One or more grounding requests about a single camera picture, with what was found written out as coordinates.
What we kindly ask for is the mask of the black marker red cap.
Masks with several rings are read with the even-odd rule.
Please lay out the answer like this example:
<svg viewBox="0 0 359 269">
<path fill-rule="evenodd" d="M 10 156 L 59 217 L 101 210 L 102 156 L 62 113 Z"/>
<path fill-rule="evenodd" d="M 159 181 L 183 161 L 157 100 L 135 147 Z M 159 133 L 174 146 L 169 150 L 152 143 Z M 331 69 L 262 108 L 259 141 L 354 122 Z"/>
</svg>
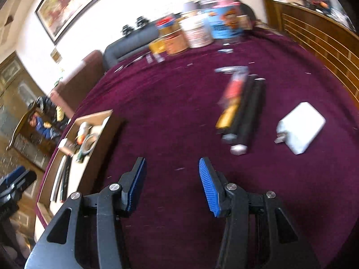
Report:
<svg viewBox="0 0 359 269">
<path fill-rule="evenodd" d="M 72 157 L 66 156 L 63 178 L 60 189 L 60 202 L 63 203 L 68 198 L 69 173 L 71 170 Z"/>
</svg>

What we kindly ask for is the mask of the white cylindrical stick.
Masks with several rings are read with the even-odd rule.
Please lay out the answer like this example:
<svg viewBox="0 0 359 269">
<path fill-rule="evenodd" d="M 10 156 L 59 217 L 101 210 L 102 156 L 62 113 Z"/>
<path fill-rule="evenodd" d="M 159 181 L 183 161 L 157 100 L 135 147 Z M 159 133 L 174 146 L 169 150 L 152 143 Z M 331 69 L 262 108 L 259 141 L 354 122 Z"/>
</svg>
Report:
<svg viewBox="0 0 359 269">
<path fill-rule="evenodd" d="M 59 164 L 58 170 L 57 170 L 54 185 L 52 187 L 52 192 L 51 192 L 51 195 L 50 195 L 50 201 L 51 202 L 57 201 L 58 191 L 60 189 L 60 182 L 61 182 L 64 170 L 65 170 L 66 161 L 67 161 L 67 156 L 63 156 L 62 160 L 61 160 L 61 162 Z"/>
</svg>

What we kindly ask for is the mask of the white glue bottle orange cap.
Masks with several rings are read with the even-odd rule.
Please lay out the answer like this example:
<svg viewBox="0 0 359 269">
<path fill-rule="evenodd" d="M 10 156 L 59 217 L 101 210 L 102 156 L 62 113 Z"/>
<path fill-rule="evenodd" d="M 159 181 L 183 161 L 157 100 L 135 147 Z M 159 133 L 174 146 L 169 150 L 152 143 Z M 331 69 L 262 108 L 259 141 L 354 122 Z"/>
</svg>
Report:
<svg viewBox="0 0 359 269">
<path fill-rule="evenodd" d="M 82 143 L 85 141 L 86 136 L 89 134 L 91 125 L 88 122 L 83 122 L 78 130 L 76 142 L 78 145 L 82 145 Z"/>
</svg>

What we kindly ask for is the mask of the black pen white tip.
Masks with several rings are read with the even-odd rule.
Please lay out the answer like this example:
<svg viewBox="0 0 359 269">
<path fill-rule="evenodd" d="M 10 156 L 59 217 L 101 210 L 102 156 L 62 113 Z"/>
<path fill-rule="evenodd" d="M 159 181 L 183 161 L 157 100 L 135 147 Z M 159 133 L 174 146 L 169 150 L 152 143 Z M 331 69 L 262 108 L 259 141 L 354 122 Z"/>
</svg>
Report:
<svg viewBox="0 0 359 269">
<path fill-rule="evenodd" d="M 247 153 L 252 133 L 262 108 L 265 89 L 266 80 L 264 78 L 253 79 L 252 88 L 241 103 L 234 122 L 235 125 L 231 129 L 231 154 L 235 156 Z"/>
</svg>

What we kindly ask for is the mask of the yellow and black pen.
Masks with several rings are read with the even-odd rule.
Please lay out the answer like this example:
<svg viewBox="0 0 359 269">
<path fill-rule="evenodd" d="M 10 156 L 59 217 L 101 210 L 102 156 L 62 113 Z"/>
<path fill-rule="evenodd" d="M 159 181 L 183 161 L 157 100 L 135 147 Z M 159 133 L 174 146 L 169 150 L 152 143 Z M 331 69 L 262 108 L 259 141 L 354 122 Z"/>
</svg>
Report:
<svg viewBox="0 0 359 269">
<path fill-rule="evenodd" d="M 218 134 L 224 133 L 227 129 L 231 127 L 234 117 L 236 116 L 236 113 L 238 111 L 239 105 L 239 101 L 233 102 L 223 111 L 215 125 Z"/>
</svg>

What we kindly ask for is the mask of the white cube charger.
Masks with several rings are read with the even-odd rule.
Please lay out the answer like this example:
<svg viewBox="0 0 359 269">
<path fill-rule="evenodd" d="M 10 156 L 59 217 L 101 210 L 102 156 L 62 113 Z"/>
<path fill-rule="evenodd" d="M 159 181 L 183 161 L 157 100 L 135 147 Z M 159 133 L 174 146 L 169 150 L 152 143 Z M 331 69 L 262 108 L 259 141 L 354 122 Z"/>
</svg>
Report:
<svg viewBox="0 0 359 269">
<path fill-rule="evenodd" d="M 58 144 L 58 149 L 64 153 L 66 156 L 74 156 L 77 150 L 77 144 L 73 143 L 69 139 L 65 138 L 60 141 Z"/>
</svg>

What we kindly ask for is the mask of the shallow cardboard box tray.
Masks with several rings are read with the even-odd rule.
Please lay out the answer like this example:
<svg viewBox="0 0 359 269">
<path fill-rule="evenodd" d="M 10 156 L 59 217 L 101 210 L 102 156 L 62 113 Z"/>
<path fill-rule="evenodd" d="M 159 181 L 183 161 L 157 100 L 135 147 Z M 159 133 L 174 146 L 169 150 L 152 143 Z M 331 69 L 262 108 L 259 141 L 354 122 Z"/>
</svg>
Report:
<svg viewBox="0 0 359 269">
<path fill-rule="evenodd" d="M 81 154 L 81 145 L 78 145 L 76 142 L 79 127 L 85 121 L 92 126 L 89 134 L 99 135 L 95 148 L 87 156 Z M 68 197 L 75 192 L 80 192 L 83 195 L 87 195 L 91 192 L 109 148 L 124 122 L 125 120 L 116 115 L 113 110 L 85 115 L 72 121 L 69 130 L 64 133 L 63 138 L 67 138 L 77 144 L 76 153 L 72 156 L 71 170 L 69 173 Z M 40 187 L 36 204 L 37 221 L 39 221 L 44 228 L 48 226 L 64 203 L 60 202 L 62 179 L 57 201 L 50 201 L 52 187 L 63 156 L 65 156 L 65 154 L 57 147 Z"/>
</svg>

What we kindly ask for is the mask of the wooden chair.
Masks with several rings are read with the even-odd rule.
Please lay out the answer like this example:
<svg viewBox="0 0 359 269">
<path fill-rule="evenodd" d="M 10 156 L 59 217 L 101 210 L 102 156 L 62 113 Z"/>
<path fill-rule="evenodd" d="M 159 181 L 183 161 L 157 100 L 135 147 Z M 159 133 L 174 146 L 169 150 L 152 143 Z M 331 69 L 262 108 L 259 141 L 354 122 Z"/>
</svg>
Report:
<svg viewBox="0 0 359 269">
<path fill-rule="evenodd" d="M 14 149 L 20 152 L 20 149 L 16 147 L 16 141 L 17 139 L 23 139 L 25 143 L 30 143 L 44 155 L 51 156 L 59 142 L 55 143 L 52 140 L 46 140 L 39 133 L 37 133 L 35 128 L 31 127 L 31 125 L 28 123 L 28 119 L 33 113 L 34 108 L 28 109 L 28 111 L 22 116 L 20 122 L 10 137 L 10 141 L 6 147 L 6 150 L 10 151 L 11 149 Z"/>
</svg>

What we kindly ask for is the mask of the small clear wrapper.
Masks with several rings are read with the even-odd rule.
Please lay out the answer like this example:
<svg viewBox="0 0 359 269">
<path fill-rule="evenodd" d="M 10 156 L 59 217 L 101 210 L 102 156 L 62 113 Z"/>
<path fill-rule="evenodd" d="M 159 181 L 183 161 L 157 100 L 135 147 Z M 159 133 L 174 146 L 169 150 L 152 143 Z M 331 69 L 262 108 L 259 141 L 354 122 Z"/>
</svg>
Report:
<svg viewBox="0 0 359 269">
<path fill-rule="evenodd" d="M 220 49 L 218 52 L 222 54 L 231 54 L 233 53 L 233 49 Z"/>
</svg>

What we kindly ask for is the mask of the dark grey leather sofa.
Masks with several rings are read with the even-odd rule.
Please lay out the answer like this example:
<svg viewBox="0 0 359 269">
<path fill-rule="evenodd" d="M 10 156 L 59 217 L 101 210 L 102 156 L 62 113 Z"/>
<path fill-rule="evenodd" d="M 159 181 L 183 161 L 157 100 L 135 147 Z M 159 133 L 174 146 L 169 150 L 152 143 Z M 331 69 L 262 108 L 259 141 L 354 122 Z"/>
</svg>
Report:
<svg viewBox="0 0 359 269">
<path fill-rule="evenodd" d="M 108 71 L 121 61 L 148 49 L 149 43 L 159 38 L 159 36 L 153 21 L 111 43 L 103 53 L 104 69 Z"/>
</svg>

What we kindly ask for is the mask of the yellow tape roll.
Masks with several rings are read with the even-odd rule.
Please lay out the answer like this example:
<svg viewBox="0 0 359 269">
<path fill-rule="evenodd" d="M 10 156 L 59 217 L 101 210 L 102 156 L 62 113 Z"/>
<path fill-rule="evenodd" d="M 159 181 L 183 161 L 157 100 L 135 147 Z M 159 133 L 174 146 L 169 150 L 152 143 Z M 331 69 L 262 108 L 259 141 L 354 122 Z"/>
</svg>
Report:
<svg viewBox="0 0 359 269">
<path fill-rule="evenodd" d="M 161 38 L 157 38 L 149 43 L 149 50 L 152 54 L 161 54 L 166 52 L 166 46 Z"/>
</svg>

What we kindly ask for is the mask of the white plastic tub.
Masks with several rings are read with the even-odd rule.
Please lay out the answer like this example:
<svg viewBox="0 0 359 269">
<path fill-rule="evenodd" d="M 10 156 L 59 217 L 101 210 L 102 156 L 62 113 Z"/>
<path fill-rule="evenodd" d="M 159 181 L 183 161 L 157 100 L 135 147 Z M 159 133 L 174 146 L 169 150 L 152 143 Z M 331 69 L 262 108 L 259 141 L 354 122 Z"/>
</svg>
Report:
<svg viewBox="0 0 359 269">
<path fill-rule="evenodd" d="M 200 15 L 189 16 L 179 22 L 189 47 L 196 49 L 213 43 L 213 38 Z"/>
</svg>

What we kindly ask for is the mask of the blue cartoon plastic jar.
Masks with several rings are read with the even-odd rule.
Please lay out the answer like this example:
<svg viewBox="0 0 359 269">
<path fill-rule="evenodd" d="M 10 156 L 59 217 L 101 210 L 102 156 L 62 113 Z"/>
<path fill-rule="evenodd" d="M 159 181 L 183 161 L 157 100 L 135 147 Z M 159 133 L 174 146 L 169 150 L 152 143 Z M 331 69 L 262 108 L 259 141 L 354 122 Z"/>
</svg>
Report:
<svg viewBox="0 0 359 269">
<path fill-rule="evenodd" d="M 242 35 L 238 1 L 200 0 L 200 6 L 213 39 L 233 39 Z"/>
</svg>

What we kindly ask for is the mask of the wooden sideboard gold lines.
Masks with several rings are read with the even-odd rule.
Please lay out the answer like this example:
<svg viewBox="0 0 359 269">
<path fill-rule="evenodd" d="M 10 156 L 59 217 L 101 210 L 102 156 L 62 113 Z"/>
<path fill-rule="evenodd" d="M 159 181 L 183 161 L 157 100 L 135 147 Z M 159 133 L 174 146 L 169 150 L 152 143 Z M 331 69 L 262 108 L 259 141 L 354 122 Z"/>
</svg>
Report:
<svg viewBox="0 0 359 269">
<path fill-rule="evenodd" d="M 263 0 L 270 27 L 314 54 L 358 104 L 358 36 L 334 20 L 274 0 Z"/>
</svg>

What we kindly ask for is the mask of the framed wall painting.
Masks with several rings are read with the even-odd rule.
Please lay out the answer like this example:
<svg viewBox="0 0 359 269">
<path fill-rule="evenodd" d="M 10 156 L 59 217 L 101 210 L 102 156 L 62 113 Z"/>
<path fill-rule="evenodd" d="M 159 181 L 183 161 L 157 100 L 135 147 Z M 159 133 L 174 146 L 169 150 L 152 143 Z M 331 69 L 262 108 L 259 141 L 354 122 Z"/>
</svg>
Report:
<svg viewBox="0 0 359 269">
<path fill-rule="evenodd" d="M 99 0 L 41 0 L 35 13 L 50 40 L 57 44 L 69 28 Z"/>
</svg>

